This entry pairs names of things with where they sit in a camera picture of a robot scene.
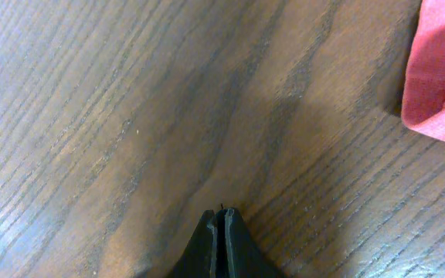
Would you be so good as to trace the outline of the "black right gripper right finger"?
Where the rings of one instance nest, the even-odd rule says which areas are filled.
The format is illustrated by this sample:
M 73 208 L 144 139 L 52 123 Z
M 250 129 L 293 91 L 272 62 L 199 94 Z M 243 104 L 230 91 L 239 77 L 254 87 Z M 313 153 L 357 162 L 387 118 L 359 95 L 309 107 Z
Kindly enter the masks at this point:
M 239 211 L 228 208 L 224 215 L 226 258 L 230 278 L 284 278 L 253 241 Z

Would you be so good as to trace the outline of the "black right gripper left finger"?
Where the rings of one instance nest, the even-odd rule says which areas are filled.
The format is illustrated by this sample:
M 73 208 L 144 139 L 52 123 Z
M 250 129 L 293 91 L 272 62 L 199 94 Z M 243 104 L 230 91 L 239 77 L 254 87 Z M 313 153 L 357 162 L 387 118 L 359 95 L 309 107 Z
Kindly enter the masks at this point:
M 218 229 L 216 214 L 206 210 L 168 278 L 215 278 Z

